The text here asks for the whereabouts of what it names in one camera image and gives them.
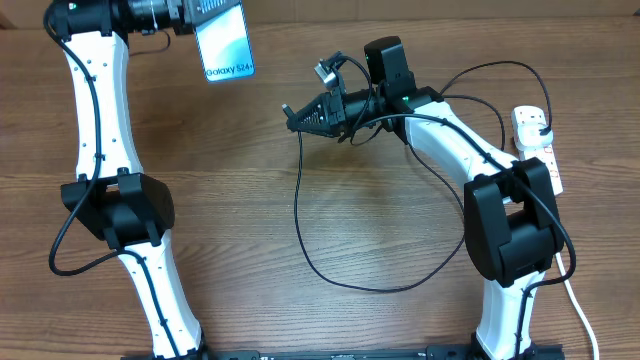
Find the blue screen smartphone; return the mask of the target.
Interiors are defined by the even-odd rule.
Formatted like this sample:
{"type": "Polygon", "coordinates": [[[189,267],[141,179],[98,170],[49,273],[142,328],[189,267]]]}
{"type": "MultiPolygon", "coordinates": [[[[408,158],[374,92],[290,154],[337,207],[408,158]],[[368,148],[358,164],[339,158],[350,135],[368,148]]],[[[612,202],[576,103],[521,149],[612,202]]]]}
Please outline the blue screen smartphone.
{"type": "Polygon", "coordinates": [[[232,7],[195,28],[205,79],[230,81],[255,74],[243,4],[232,7]]]}

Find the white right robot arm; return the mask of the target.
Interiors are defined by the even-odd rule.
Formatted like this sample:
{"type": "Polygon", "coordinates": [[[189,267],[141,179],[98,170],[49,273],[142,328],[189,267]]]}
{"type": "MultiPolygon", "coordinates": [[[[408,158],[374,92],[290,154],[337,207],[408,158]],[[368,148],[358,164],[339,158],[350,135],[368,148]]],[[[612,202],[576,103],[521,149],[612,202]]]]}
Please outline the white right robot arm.
{"type": "Polygon", "coordinates": [[[492,146],[455,115],[441,92],[418,87],[399,37],[374,40],[364,54],[365,89],[346,90],[340,69],[349,58],[337,52],[315,67],[325,92],[299,111],[283,111],[297,135],[344,141],[373,126],[393,132],[462,190],[463,240],[484,279],[481,320],[468,343],[429,345],[424,358],[564,358],[562,346],[538,345],[530,335],[537,290],[572,274],[545,276],[555,255],[574,249],[548,167],[537,156],[518,159],[492,146]]]}

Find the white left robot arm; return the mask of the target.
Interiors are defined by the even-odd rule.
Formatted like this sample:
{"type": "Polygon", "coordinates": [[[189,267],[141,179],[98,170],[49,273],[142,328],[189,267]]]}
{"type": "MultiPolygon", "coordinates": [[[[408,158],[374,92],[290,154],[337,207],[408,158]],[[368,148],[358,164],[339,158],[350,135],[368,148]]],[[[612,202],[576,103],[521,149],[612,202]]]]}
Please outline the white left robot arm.
{"type": "Polygon", "coordinates": [[[43,26],[64,51],[78,121],[75,178],[61,188],[70,222],[108,246],[136,289],[154,359],[213,359],[172,252],[175,211],[168,186],[147,175],[133,138],[127,74],[129,35],[167,29],[195,36],[210,82],[251,75],[239,1],[55,1],[43,26]]]}

